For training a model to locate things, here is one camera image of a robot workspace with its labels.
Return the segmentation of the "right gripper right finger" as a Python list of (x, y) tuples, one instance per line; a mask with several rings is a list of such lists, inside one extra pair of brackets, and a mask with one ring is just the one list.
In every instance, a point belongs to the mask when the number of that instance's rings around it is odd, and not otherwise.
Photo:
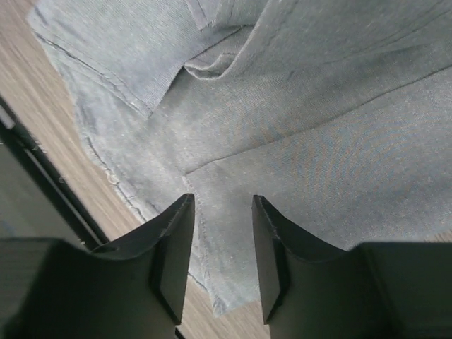
[(263, 321), (272, 338), (450, 338), (451, 245), (343, 251), (254, 196)]

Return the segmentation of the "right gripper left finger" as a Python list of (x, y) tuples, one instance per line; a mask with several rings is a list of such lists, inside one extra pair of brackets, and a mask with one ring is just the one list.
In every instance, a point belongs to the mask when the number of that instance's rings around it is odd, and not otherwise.
[(2, 338), (179, 338), (195, 201), (86, 251), (56, 238), (1, 240)]

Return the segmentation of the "grey long sleeve shirt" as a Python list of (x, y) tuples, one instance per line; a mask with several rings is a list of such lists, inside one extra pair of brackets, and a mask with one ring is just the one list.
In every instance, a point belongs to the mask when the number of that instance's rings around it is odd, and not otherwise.
[(342, 249), (451, 228), (450, 1), (40, 1), (28, 22), (134, 213), (195, 195), (217, 316), (258, 299), (255, 195)]

